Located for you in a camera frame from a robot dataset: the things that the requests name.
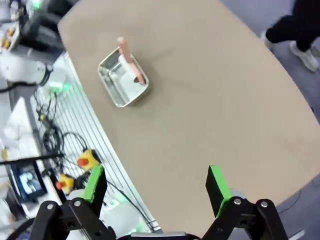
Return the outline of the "small black monitor screen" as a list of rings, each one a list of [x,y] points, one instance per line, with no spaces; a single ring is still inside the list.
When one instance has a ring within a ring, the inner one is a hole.
[[[47,193],[36,162],[12,164],[7,170],[13,192],[20,204],[34,202]]]

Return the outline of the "white button control panel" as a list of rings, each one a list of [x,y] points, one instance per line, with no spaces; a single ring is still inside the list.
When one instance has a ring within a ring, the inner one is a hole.
[[[10,52],[18,42],[20,35],[19,25],[5,23],[0,26],[0,54]]]

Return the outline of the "small yellow emergency stop button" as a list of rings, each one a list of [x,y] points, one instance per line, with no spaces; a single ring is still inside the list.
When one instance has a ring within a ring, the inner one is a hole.
[[[55,186],[58,190],[62,190],[69,195],[74,190],[75,179],[67,174],[60,173]]]

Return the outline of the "white sneaker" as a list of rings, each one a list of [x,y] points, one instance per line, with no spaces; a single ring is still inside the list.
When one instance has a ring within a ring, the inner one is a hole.
[[[273,47],[274,47],[273,34],[270,33],[269,30],[264,30],[264,31],[261,33],[260,38],[262,39],[263,44],[264,44],[270,51],[272,51],[272,50],[273,50]]]
[[[295,41],[290,42],[289,48],[294,55],[300,58],[300,60],[308,70],[310,70],[311,72],[316,72],[319,69],[319,63],[310,50],[307,50],[305,52],[300,51]]]

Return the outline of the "black equipment box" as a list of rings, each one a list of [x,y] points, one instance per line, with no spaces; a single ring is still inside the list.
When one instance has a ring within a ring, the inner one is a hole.
[[[24,0],[19,43],[40,52],[64,51],[58,24],[79,0]]]

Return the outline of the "slotted aluminium base plate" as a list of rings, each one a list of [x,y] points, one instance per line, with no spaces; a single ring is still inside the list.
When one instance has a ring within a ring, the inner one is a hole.
[[[69,54],[62,53],[53,65],[65,69],[69,88],[49,95],[38,89],[31,98],[32,109],[48,116],[57,128],[57,133],[44,141],[45,127],[37,123],[40,150],[43,153],[64,154],[62,158],[44,161],[44,174],[56,180],[59,174],[77,178],[85,172],[77,166],[80,154],[84,149],[96,150],[107,180],[101,212],[109,213],[124,204],[132,208],[139,219],[137,226],[130,229],[131,232],[160,233],[161,227],[138,194],[104,132]]]

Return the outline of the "stainless steel rectangular tray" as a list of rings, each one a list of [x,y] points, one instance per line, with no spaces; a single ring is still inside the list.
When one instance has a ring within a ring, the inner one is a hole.
[[[135,82],[136,74],[116,48],[98,65],[97,73],[114,105],[123,108],[142,97],[149,88],[149,79],[135,57],[133,63],[140,71],[144,84]]]

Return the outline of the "pink lint roller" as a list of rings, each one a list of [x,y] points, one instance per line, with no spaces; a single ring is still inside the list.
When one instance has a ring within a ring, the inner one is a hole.
[[[132,54],[126,40],[121,36],[117,39],[117,43],[119,46],[119,53],[124,57],[125,61],[130,66],[132,72],[135,74],[135,78],[133,81],[135,83],[140,83],[141,85],[144,85],[146,83],[145,79],[133,61]]]

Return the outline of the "large yellow emergency stop button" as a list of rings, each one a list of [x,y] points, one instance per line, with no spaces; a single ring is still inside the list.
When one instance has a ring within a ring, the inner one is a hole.
[[[95,149],[86,149],[77,159],[77,165],[85,172],[91,171],[95,166],[100,164],[101,160]]]

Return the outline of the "black trouser leg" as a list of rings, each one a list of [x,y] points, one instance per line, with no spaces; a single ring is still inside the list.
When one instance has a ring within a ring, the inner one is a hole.
[[[266,39],[277,44],[285,41],[297,41],[303,37],[303,25],[292,15],[282,16],[265,32]]]
[[[296,45],[306,52],[320,37],[320,0],[295,0],[292,15],[298,25]]]

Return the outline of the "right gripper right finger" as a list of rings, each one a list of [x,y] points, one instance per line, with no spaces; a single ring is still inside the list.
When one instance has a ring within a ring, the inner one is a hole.
[[[201,240],[228,240],[235,228],[244,229],[250,240],[288,240],[275,204],[233,196],[219,166],[208,167],[205,187],[215,220]]]

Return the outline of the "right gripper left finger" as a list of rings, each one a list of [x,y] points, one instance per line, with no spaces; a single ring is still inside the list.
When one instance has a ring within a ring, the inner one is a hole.
[[[58,205],[44,201],[34,219],[29,240],[66,240],[71,231],[82,230],[89,240],[116,240],[100,220],[101,208],[107,191],[105,169],[93,168],[81,197]]]

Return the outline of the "black metal bar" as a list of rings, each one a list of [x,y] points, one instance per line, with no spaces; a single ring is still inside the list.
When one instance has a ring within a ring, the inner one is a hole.
[[[64,153],[55,153],[55,154],[40,155],[40,156],[35,156],[35,157],[20,158],[20,159],[16,159],[16,160],[0,161],[0,166],[14,165],[14,164],[20,164],[20,163],[30,163],[30,162],[35,162],[35,161],[44,161],[44,160],[49,160],[49,159],[62,158],[64,156],[65,156]]]

